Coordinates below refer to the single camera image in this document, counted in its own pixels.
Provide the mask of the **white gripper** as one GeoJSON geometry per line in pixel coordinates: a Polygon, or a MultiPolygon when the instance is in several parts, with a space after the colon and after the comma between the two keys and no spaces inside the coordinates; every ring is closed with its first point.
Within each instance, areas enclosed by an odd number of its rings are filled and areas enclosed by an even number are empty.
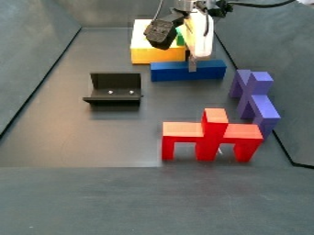
{"type": "Polygon", "coordinates": [[[188,59],[190,73],[197,72],[196,59],[209,59],[213,54],[214,19],[208,7],[208,0],[174,0],[174,8],[188,14],[178,28],[192,54],[188,59]]]}

